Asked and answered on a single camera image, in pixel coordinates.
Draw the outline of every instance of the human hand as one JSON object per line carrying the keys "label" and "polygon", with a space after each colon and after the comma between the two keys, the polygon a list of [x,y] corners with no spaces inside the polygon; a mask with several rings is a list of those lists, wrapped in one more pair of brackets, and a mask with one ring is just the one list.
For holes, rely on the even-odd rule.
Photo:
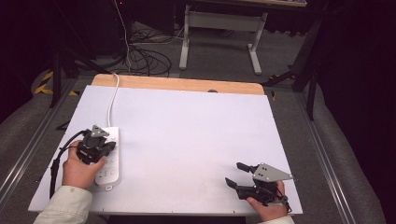
{"label": "human hand", "polygon": [[106,157],[102,157],[97,163],[87,165],[77,156],[78,142],[70,144],[67,161],[64,162],[63,186],[72,186],[88,189],[96,173],[105,165]]}
{"label": "human hand", "polygon": [[[282,181],[277,181],[276,183],[280,193],[282,195],[285,195],[285,184]],[[247,202],[260,215],[262,221],[269,221],[280,217],[285,217],[288,215],[288,210],[286,208],[286,205],[264,206],[254,198],[250,198],[250,197],[247,198]]]}

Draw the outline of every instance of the table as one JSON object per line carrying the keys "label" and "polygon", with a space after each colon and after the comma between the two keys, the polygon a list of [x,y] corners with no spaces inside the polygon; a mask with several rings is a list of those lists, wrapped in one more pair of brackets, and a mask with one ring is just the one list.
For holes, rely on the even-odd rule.
{"label": "table", "polygon": [[[211,3],[225,4],[224,1],[207,1]],[[270,6],[281,7],[305,7],[306,3],[289,2],[282,0],[241,0],[241,1],[228,1],[227,4],[263,4]],[[184,70],[187,68],[187,59],[189,55],[189,29],[190,27],[202,27],[212,29],[225,29],[245,32],[256,32],[253,44],[248,44],[247,49],[252,62],[254,73],[260,75],[262,69],[257,58],[256,49],[262,36],[262,30],[267,18],[268,13],[262,13],[261,17],[237,16],[226,15],[219,13],[206,13],[190,11],[191,5],[186,5],[185,19],[184,19],[184,37],[183,45],[180,55],[179,69]]]}
{"label": "table", "polygon": [[[107,104],[103,102],[110,100],[115,83],[112,75],[98,75],[87,86],[61,146],[89,125],[106,124]],[[290,173],[268,108],[259,84],[120,76],[112,121],[120,127],[121,183],[111,191],[94,192],[91,212],[254,215],[249,205],[226,186],[224,178],[253,185],[251,175],[236,168],[239,161],[251,165],[265,162]],[[29,211],[41,211],[47,204],[49,182],[50,169]],[[286,180],[285,185],[294,214],[301,214],[294,182]]]}

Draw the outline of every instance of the white board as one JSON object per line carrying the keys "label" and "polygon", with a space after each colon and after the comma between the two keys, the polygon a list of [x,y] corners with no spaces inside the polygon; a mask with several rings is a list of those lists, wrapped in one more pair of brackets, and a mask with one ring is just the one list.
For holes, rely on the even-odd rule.
{"label": "white board", "polygon": [[[93,124],[107,126],[113,91],[87,86],[60,147]],[[93,193],[92,212],[249,216],[254,210],[224,179],[253,185],[236,163],[264,162],[291,173],[265,95],[119,88],[111,124],[120,127],[121,182]],[[29,211],[42,211],[49,201],[50,166]],[[57,188],[62,172],[61,166]],[[301,214],[294,182],[284,183],[292,213]]]}

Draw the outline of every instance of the sleeve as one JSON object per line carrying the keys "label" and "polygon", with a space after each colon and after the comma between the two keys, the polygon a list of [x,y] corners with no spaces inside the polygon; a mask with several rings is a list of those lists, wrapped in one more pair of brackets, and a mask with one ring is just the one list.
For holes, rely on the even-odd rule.
{"label": "sleeve", "polygon": [[70,186],[61,186],[46,208],[35,219],[35,224],[84,223],[89,214],[92,194]]}
{"label": "sleeve", "polygon": [[270,221],[262,222],[259,224],[294,224],[294,221],[291,217],[287,216],[287,217],[280,217]]}

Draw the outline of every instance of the white power strip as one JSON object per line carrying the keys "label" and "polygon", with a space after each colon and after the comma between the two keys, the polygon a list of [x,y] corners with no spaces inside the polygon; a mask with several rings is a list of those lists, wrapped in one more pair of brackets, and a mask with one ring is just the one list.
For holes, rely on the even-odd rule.
{"label": "white power strip", "polygon": [[111,190],[121,182],[120,177],[120,129],[103,128],[109,133],[106,142],[116,142],[116,147],[108,154],[105,166],[96,174],[95,184],[99,189]]}

